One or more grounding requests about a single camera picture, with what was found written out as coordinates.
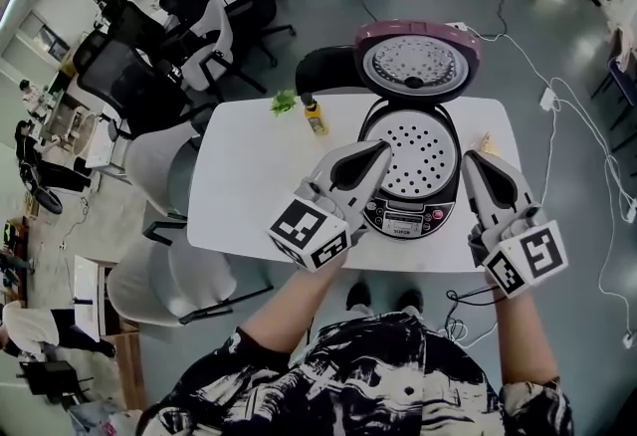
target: fan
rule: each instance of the fan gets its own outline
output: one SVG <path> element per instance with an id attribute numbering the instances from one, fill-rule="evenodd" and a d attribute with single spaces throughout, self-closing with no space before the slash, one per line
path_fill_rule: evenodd
<path id="1" fill-rule="evenodd" d="M 29 193 L 38 201 L 38 204 L 54 215 L 60 215 L 63 210 L 60 198 L 50 188 L 40 185 L 38 171 L 35 166 L 22 161 L 19 169 L 20 179 L 22 179 Z"/>

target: yellow bottle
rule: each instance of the yellow bottle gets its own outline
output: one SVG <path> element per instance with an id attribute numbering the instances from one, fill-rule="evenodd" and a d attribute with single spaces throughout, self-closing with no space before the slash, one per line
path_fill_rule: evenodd
<path id="1" fill-rule="evenodd" d="M 301 101 L 306 106 L 306 119 L 316 135 L 327 135 L 327 126 L 320 112 L 320 105 L 310 93 L 303 93 Z"/>

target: black and white shirt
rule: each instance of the black and white shirt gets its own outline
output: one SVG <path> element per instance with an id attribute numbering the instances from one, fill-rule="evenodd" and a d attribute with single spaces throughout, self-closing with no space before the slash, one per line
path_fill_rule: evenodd
<path id="1" fill-rule="evenodd" d="M 571 435 L 559 385 L 500 396 L 453 342 L 404 313 L 324 327 L 303 355 L 260 347 L 240 328 L 150 408 L 144 436 L 197 434 Z"/>

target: green vegetable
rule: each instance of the green vegetable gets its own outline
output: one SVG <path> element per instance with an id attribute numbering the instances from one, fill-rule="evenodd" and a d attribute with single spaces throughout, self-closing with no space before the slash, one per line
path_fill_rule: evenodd
<path id="1" fill-rule="evenodd" d="M 281 112 L 287 112 L 297 104 L 297 94 L 294 90 L 279 91 L 272 97 L 272 106 L 270 110 L 279 115 Z"/>

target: electrical outlet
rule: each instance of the electrical outlet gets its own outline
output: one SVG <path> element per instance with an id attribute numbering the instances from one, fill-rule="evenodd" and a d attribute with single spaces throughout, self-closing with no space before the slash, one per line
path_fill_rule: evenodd
<path id="1" fill-rule="evenodd" d="M 551 88 L 546 88 L 544 90 L 544 94 L 541 96 L 541 100 L 539 101 L 539 106 L 544 110 L 549 111 L 553 108 L 553 102 L 557 96 L 553 92 Z"/>
<path id="2" fill-rule="evenodd" d="M 464 22 L 447 22 L 445 25 L 455 27 L 456 29 L 459 29 L 460 31 L 465 31 L 465 32 L 468 31 L 467 24 L 465 24 Z"/>

